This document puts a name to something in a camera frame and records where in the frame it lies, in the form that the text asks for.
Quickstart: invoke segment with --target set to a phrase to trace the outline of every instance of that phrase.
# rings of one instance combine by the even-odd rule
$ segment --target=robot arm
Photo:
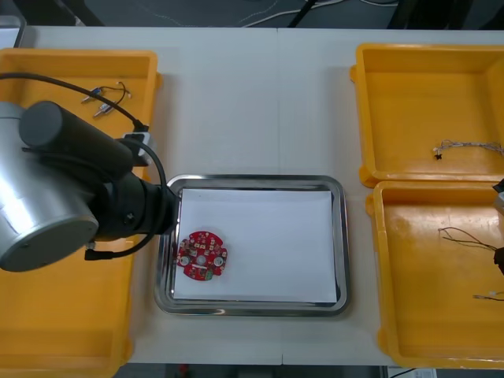
[[[170,226],[176,197],[135,135],[112,139],[47,101],[26,110],[0,102],[0,130],[0,268],[37,269],[94,241],[146,234],[124,252],[86,252],[87,260],[126,256]],[[140,151],[153,158],[161,185],[132,173]]]

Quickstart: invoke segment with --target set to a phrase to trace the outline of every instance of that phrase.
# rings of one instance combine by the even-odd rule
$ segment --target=white paper
[[[175,298],[336,302],[331,192],[184,189],[180,241],[217,234],[222,276],[196,281],[176,268]]]

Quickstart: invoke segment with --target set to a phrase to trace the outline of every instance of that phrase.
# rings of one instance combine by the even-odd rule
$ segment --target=tray rim
[[[339,290],[339,298],[336,303],[304,303],[304,302],[256,302],[256,301],[221,301],[221,300],[187,300],[174,299],[167,295],[167,287],[172,284],[174,270],[173,253],[178,245],[178,224],[180,222],[180,201],[177,203],[177,211],[174,212],[175,227],[159,238],[156,280],[154,285],[154,299],[158,307],[166,313],[185,315],[236,315],[236,316],[291,316],[291,317],[332,317],[343,312],[350,302],[350,269],[348,261],[348,232],[347,232],[347,209],[345,196],[341,184],[329,176],[287,176],[287,175],[179,175],[169,181],[168,186],[175,191],[177,196],[184,188],[185,183],[197,183],[199,180],[220,180],[223,186],[207,188],[233,189],[236,183],[244,184],[238,187],[248,189],[272,190],[288,189],[289,183],[297,182],[299,190],[320,190],[321,187],[332,192],[332,215],[333,215],[333,248],[335,253],[335,278],[336,290]],[[256,182],[267,187],[252,187]],[[335,223],[336,208],[339,217]]]

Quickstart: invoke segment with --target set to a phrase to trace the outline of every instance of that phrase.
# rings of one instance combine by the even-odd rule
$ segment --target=small wires in yellow bin
[[[501,155],[504,155],[504,148],[502,148],[500,143],[455,142],[453,140],[444,139],[439,147],[434,148],[434,158],[436,158],[436,160],[441,160],[443,158],[441,152],[454,147],[483,147],[487,150],[499,152]]]

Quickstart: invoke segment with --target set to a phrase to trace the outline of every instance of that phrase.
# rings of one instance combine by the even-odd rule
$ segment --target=black cable on floor
[[[317,0],[308,0],[306,4],[301,8],[301,10],[295,15],[294,19],[287,26],[288,28],[295,28],[298,26],[299,22],[306,16],[306,14],[312,9]]]
[[[417,368],[413,368],[413,369],[408,369],[408,370],[405,370],[404,372],[399,372],[397,374],[394,374],[393,376],[389,376],[389,378],[396,378],[397,376],[401,376],[402,374],[407,374],[408,372],[412,372],[413,370],[416,370]]]

